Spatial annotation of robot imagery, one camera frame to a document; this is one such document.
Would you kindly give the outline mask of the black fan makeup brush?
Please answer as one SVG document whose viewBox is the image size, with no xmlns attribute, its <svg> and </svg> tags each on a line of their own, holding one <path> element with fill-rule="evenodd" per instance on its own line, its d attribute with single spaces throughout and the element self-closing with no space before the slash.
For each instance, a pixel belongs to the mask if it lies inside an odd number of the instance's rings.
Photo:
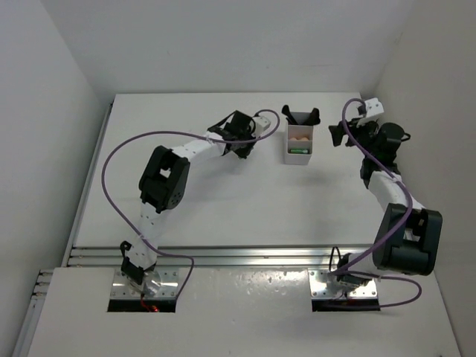
<svg viewBox="0 0 476 357">
<path fill-rule="evenodd" d="M 310 112 L 291 112 L 294 125 L 313 126 L 313 119 Z"/>
</svg>

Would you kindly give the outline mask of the dark green lip balm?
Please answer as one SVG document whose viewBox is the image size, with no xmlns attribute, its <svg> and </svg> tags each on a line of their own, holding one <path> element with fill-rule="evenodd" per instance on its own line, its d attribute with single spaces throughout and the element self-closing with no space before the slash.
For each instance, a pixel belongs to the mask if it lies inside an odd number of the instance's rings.
<svg viewBox="0 0 476 357">
<path fill-rule="evenodd" d="M 309 150 L 308 149 L 301 149 L 301 148 L 292 148 L 289 150 L 289 154 L 293 155 L 308 155 Z"/>
</svg>

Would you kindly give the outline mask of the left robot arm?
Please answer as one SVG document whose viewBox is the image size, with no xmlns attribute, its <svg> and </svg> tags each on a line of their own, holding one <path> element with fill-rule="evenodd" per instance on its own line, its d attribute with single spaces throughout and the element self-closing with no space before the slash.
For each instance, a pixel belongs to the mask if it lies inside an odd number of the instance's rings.
<svg viewBox="0 0 476 357">
<path fill-rule="evenodd" d="M 255 140 L 270 126 L 271 121 L 265 117 L 250 117 L 235 111 L 228 119 L 210 127 L 203 139 L 153 150 L 138 184 L 141 200 L 138 237 L 121 244 L 121 271 L 136 286 L 142 286 L 146 273 L 155 267 L 158 255 L 150 246 L 158 241 L 159 228 L 167 213 L 184 198 L 190 168 L 230 152 L 247 158 Z"/>
</svg>

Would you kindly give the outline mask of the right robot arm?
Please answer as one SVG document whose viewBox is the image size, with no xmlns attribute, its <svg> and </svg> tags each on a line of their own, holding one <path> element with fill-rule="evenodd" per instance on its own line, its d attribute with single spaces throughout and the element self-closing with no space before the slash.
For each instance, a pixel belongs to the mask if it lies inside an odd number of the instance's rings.
<svg viewBox="0 0 476 357">
<path fill-rule="evenodd" d="M 360 177 L 384 211 L 373 245 L 362 254 L 345 254 L 337 265 L 336 282 L 365 286 L 389 272 L 427 276 L 437 258 L 443 216 L 421 205 L 402 182 L 396 164 L 401 144 L 411 136 L 395 123 L 357 119 L 329 127 L 334 146 L 364 150 Z"/>
</svg>

